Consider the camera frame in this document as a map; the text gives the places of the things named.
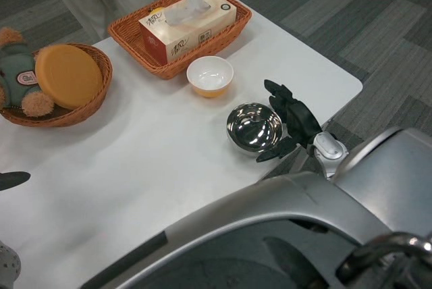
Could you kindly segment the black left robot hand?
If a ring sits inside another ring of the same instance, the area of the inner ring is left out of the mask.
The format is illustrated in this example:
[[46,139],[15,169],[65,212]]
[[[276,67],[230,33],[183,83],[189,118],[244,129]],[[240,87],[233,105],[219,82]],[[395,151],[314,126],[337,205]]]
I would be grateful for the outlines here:
[[0,191],[25,183],[30,179],[28,172],[6,172],[0,174]]

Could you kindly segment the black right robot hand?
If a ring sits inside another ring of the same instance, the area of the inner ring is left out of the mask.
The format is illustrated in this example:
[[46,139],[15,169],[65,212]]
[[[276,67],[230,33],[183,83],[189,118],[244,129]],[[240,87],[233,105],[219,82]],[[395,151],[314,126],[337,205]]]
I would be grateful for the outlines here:
[[269,104],[286,125],[288,135],[281,139],[272,149],[262,152],[256,162],[264,162],[276,157],[283,158],[296,149],[298,145],[307,148],[313,138],[323,130],[310,109],[283,84],[264,80],[264,87],[271,93]]

